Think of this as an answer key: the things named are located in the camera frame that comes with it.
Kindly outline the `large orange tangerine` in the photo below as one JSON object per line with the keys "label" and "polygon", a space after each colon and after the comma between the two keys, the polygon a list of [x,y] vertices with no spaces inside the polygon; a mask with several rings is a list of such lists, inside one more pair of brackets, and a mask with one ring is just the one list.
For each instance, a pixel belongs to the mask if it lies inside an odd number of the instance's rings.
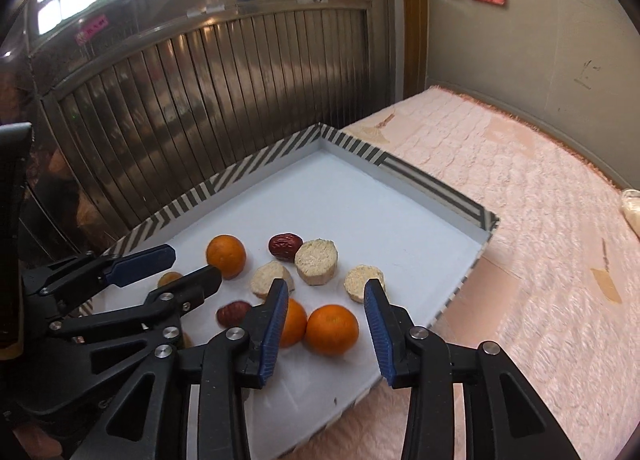
{"label": "large orange tangerine", "polygon": [[240,239],[232,235],[219,235],[209,241],[205,251],[206,263],[214,266],[222,278],[239,276],[246,264],[246,250]]}

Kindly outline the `red jujube date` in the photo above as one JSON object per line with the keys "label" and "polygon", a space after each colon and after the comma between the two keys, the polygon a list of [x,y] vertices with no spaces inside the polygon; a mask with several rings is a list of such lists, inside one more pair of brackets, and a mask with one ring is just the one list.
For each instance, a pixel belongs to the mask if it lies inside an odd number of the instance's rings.
{"label": "red jujube date", "polygon": [[284,232],[270,238],[268,250],[277,260],[292,262],[295,260],[295,255],[303,243],[304,240],[298,235],[292,234],[292,232]]}

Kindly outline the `cream corn cob chunk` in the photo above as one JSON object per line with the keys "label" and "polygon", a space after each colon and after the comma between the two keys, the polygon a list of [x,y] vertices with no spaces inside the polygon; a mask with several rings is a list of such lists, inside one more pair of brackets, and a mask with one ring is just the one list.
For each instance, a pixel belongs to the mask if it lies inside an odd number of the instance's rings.
{"label": "cream corn cob chunk", "polygon": [[306,241],[297,250],[294,265],[306,284],[323,286],[336,274],[338,252],[333,241],[314,239]]}

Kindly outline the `brown longan fruit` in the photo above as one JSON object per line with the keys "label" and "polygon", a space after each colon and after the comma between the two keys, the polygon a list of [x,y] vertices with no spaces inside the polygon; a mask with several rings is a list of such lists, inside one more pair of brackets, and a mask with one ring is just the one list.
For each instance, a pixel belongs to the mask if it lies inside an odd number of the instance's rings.
{"label": "brown longan fruit", "polygon": [[174,272],[173,270],[171,272],[165,272],[163,276],[161,276],[160,279],[157,280],[157,287],[159,289],[167,287],[168,284],[172,284],[173,282],[181,278],[182,275],[180,274],[180,272]]}

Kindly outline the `small red jujube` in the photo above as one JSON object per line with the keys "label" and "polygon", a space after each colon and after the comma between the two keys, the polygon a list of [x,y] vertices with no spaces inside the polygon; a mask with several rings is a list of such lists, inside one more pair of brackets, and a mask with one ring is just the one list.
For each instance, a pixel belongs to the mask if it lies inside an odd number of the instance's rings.
{"label": "small red jujube", "polygon": [[216,311],[216,319],[222,328],[239,327],[246,314],[253,308],[249,302],[234,301],[227,305],[221,306]]}

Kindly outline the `cream cob chunk near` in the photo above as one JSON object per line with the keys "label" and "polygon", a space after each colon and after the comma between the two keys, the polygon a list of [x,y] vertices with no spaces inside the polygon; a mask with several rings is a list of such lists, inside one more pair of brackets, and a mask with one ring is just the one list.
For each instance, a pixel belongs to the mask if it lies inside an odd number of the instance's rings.
{"label": "cream cob chunk near", "polygon": [[264,300],[271,289],[274,280],[282,279],[288,287],[288,293],[295,290],[295,284],[290,271],[280,262],[271,261],[256,269],[250,280],[250,290],[252,293]]}

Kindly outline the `small orange tangerine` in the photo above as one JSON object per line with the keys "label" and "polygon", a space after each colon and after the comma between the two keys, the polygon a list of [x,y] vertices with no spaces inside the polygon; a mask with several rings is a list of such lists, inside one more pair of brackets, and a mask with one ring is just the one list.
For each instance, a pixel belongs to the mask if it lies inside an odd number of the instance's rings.
{"label": "small orange tangerine", "polygon": [[290,348],[299,343],[305,336],[307,327],[306,310],[299,302],[290,298],[288,300],[288,312],[280,337],[280,347]]}

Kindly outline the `pink quilted bedspread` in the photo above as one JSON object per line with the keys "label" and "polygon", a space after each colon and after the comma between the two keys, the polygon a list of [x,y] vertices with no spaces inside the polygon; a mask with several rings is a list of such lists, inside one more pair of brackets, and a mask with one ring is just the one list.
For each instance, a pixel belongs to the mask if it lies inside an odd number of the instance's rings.
{"label": "pink quilted bedspread", "polygon": [[639,240],[620,192],[536,128],[440,87],[348,130],[499,217],[437,333],[498,342],[582,458],[637,458]]}

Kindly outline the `white tray striped rim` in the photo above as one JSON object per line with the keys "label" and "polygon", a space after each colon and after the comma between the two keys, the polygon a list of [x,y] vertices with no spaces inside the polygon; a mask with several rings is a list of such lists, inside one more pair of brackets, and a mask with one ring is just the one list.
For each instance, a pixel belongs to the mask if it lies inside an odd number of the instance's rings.
{"label": "white tray striped rim", "polygon": [[[362,317],[343,282],[356,266],[384,275],[392,303],[427,326],[442,314],[486,250],[498,216],[404,160],[349,134],[316,124],[206,178],[111,247],[127,255],[166,243],[179,272],[205,262],[209,241],[238,238],[247,263],[201,307],[184,316],[196,344],[219,331],[215,313],[251,301],[250,280],[271,261],[269,239],[292,232],[337,248],[337,270],[322,286],[294,282],[307,312],[328,304]],[[279,354],[266,386],[245,406],[250,454],[275,459],[308,442],[358,404],[380,380],[368,330],[345,354],[324,357],[294,345]]]}

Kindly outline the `cream cob chunk far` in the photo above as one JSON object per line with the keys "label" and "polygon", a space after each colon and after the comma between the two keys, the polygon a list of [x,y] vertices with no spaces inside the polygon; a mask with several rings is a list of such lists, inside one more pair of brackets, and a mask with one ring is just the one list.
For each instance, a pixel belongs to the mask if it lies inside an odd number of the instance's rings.
{"label": "cream cob chunk far", "polygon": [[364,288],[369,280],[378,280],[386,290],[385,278],[381,269],[371,265],[358,265],[347,272],[343,287],[347,295],[356,303],[363,303]]}

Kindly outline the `white wrapped pillow roll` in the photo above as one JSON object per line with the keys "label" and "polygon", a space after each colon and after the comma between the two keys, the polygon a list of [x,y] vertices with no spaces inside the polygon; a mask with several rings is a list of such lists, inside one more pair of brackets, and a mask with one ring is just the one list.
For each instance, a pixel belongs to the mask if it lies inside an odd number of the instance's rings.
{"label": "white wrapped pillow roll", "polygon": [[620,212],[629,227],[640,238],[640,191],[625,189],[620,195]]}

